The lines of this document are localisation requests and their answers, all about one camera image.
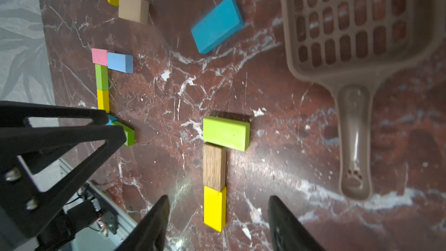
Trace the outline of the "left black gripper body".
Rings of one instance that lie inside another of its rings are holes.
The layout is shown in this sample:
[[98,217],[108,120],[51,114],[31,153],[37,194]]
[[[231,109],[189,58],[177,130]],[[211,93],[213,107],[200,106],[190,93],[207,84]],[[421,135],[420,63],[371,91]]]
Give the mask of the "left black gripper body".
[[62,208],[49,191],[38,189],[17,157],[1,156],[2,251],[12,251],[39,235]]

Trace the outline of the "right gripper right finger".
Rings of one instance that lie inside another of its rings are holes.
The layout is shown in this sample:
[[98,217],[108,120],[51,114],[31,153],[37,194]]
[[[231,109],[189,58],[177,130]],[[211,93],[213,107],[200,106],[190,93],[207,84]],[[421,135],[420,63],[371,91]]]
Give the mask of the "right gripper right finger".
[[275,195],[268,201],[268,218],[275,251],[325,250]]

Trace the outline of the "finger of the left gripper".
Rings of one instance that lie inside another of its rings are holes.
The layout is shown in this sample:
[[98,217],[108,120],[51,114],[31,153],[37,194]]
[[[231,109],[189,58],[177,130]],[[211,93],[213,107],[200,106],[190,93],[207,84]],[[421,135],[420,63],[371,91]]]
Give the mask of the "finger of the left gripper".
[[[125,141],[123,128],[113,125],[5,128],[1,129],[1,156],[17,157],[38,189],[49,191],[64,206]],[[34,162],[47,166],[59,162],[67,170],[44,189],[39,182],[48,182],[43,177],[46,171],[33,174]]]
[[106,125],[104,110],[1,101],[1,127],[30,127],[30,117],[91,119],[89,125]]

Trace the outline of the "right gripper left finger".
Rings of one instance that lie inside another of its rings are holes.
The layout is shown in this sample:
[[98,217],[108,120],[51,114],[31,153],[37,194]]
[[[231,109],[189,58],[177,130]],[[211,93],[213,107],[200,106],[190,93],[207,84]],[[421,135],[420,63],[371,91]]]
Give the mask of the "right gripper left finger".
[[169,199],[163,195],[116,251],[163,251],[169,214]]

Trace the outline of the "yellow block front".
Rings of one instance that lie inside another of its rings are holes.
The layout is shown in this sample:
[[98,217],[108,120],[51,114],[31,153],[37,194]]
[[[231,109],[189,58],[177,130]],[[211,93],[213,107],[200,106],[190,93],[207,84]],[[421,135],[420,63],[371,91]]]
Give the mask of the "yellow block front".
[[217,191],[204,186],[204,224],[222,232],[226,223],[226,187]]

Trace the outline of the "small yellow-green block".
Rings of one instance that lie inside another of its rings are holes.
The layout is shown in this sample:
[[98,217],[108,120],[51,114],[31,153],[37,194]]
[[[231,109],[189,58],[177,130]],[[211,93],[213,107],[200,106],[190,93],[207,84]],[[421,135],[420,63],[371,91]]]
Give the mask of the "small yellow-green block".
[[110,113],[109,91],[97,89],[98,109]]

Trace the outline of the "light green block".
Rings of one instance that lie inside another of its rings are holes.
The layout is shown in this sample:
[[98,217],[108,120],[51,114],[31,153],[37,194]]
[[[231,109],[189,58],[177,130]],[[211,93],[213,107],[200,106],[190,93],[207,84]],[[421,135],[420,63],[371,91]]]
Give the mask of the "light green block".
[[108,67],[95,64],[96,88],[101,91],[109,91]]
[[203,140],[205,142],[246,151],[249,147],[250,123],[220,117],[203,119]]

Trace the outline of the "pink block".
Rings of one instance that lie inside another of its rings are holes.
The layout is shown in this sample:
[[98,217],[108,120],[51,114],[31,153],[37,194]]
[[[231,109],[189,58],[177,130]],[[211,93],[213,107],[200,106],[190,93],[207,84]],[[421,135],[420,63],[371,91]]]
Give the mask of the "pink block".
[[108,53],[107,50],[92,48],[92,62],[96,65],[108,66]]

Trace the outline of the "light blue block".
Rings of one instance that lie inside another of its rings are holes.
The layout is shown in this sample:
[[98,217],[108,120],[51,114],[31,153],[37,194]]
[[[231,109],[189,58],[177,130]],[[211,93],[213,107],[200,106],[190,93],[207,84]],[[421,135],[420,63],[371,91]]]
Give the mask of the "light blue block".
[[108,69],[123,72],[134,72],[134,58],[131,55],[108,52]]

